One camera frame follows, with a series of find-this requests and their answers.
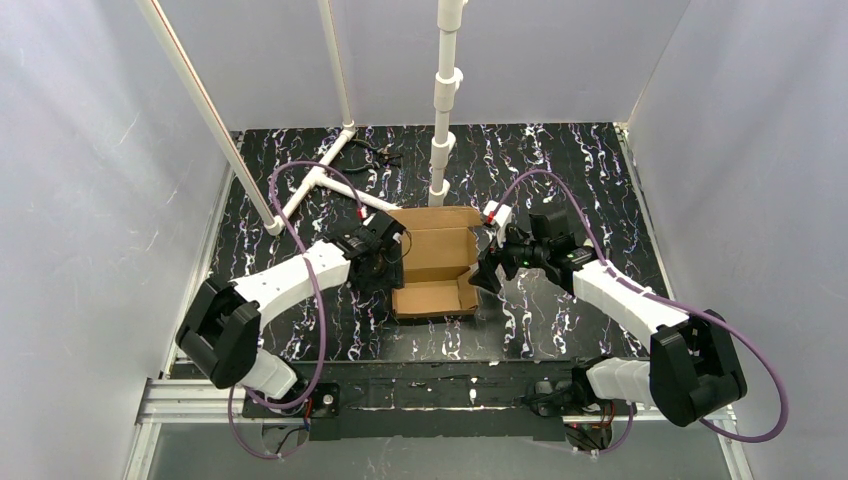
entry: white wall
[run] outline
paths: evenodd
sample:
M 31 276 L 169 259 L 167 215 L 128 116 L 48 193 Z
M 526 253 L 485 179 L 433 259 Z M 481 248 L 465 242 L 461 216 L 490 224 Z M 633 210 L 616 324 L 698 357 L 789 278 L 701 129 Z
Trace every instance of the white wall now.
M 4 478 L 120 478 L 225 162 L 132 0 L 0 6 Z
M 472 0 L 451 121 L 626 121 L 688 3 Z M 230 128 L 340 124 L 315 0 L 162 4 Z M 436 7 L 333 2 L 357 123 L 433 123 Z
M 756 478 L 848 467 L 846 51 L 843 0 L 693 2 L 631 120 L 676 295 L 724 314 L 786 379 L 786 431 L 745 449 Z M 776 393 L 743 361 L 740 430 L 764 432 Z

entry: open cardboard box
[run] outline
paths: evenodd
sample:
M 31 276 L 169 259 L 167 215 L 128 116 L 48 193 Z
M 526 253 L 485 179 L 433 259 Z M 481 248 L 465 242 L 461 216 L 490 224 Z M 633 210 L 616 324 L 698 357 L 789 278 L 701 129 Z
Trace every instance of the open cardboard box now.
M 468 283 L 477 263 L 477 239 L 470 228 L 482 225 L 471 207 L 392 210 L 402 223 L 404 287 L 392 291 L 398 318 L 471 315 L 477 289 Z

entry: black marble tabletop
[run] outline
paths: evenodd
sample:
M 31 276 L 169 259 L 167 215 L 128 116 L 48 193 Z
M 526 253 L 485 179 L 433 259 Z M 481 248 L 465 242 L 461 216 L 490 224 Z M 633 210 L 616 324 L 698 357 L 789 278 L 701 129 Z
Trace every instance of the black marble tabletop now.
M 665 287 L 611 124 L 529 124 L 452 126 L 457 137 L 445 177 L 451 191 L 445 205 L 480 208 L 497 200 L 520 173 L 550 169 L 560 174 L 584 206 L 598 239 L 615 265 L 660 294 Z M 318 160 L 338 130 L 323 128 L 249 130 L 242 154 L 256 183 L 268 195 L 274 167 L 292 160 Z M 362 191 L 402 207 L 425 206 L 432 127 L 360 128 L 359 138 L 403 154 L 401 167 L 373 169 L 350 178 Z M 365 163 L 373 154 L 347 146 L 337 168 Z M 281 175 L 279 191 L 290 195 L 306 170 Z M 281 198 L 285 204 L 287 198 Z M 515 218 L 529 228 L 527 213 L 571 210 L 547 178 L 521 185 L 512 200 Z M 352 225 L 352 200 L 315 189 L 292 221 L 307 245 L 328 228 Z M 574 212 L 570 224 L 580 231 Z M 262 227 L 244 190 L 233 181 L 220 226 L 213 274 L 227 279 L 256 273 L 291 257 L 287 233 L 273 237 Z M 598 354 L 644 354 L 639 343 L 594 307 L 568 297 L 539 270 L 522 271 L 495 296 L 481 294 L 476 315 L 420 320 L 395 319 L 390 295 L 364 295 L 347 287 L 325 290 L 329 360 L 392 362 L 433 360 L 564 359 Z M 291 360 L 315 360 L 318 324 L 314 299 L 302 302 L 265 330 L 265 348 Z

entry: gray floor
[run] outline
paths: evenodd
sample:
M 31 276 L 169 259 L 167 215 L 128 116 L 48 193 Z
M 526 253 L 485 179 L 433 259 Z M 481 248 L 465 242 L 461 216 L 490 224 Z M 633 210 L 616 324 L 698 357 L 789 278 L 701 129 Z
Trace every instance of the gray floor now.
M 623 422 L 616 422 L 621 430 Z M 259 425 L 239 427 L 261 449 Z M 285 462 L 258 460 L 229 426 L 162 426 L 151 479 L 729 479 L 719 440 L 701 425 L 636 422 L 619 450 L 593 461 L 523 438 L 372 438 L 312 442 Z

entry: marble surface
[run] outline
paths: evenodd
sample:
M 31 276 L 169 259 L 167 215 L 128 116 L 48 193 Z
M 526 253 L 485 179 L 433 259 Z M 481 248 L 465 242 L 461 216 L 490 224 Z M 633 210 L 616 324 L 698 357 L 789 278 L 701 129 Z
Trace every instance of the marble surface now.
M 621 148 L 611 124 L 455 125 L 457 144 L 447 167 L 451 192 L 446 205 L 480 207 L 498 199 L 511 180 L 531 168 L 560 174 L 584 206 L 592 228 L 610 249 L 616 266 L 640 283 L 664 294 L 650 239 L 632 190 Z M 320 159 L 335 139 L 334 129 L 249 130 L 242 153 L 264 194 L 274 167 L 291 160 Z M 361 190 L 399 206 L 424 206 L 429 183 L 432 127 L 360 128 L 360 138 L 390 145 L 404 154 L 401 168 L 352 176 Z M 333 165 L 357 166 L 364 150 L 347 147 Z M 280 194 L 289 195 L 306 171 L 286 173 Z M 521 185 L 513 199 L 516 218 L 529 228 L 527 213 L 567 208 L 570 223 L 580 224 L 564 195 L 546 178 Z M 316 189 L 292 220 L 307 245 L 328 228 L 352 225 L 354 203 Z M 480 242 L 486 238 L 479 235 Z M 270 236 L 262 227 L 241 185 L 234 181 L 221 223 L 211 271 L 227 279 L 256 273 L 294 254 L 287 233 Z M 390 296 L 362 295 L 347 287 L 325 290 L 328 307 L 328 359 L 502 360 L 563 359 L 574 356 L 644 354 L 641 345 L 594 307 L 569 298 L 539 270 L 521 272 L 495 296 L 483 293 L 476 315 L 398 320 Z M 315 360 L 318 325 L 314 300 L 274 320 L 263 335 L 265 348 L 287 359 Z

